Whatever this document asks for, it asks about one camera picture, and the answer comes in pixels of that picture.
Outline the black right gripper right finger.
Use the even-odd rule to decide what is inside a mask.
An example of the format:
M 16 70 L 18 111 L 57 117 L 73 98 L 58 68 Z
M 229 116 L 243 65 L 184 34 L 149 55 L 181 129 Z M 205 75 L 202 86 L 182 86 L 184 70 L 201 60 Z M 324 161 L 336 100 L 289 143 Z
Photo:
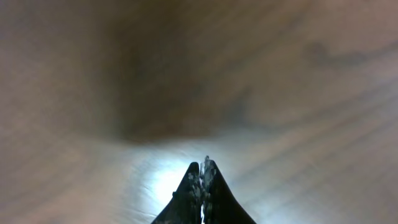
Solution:
M 235 199 L 216 162 L 208 156 L 201 163 L 201 180 L 205 224 L 256 224 Z

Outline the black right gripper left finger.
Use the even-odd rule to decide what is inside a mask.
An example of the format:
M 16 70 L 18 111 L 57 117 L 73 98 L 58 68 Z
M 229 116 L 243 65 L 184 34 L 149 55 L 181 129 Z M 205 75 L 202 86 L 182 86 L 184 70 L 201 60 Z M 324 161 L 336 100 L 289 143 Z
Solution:
M 192 162 L 172 199 L 157 215 L 151 224 L 200 224 L 201 223 L 201 187 L 200 167 Z

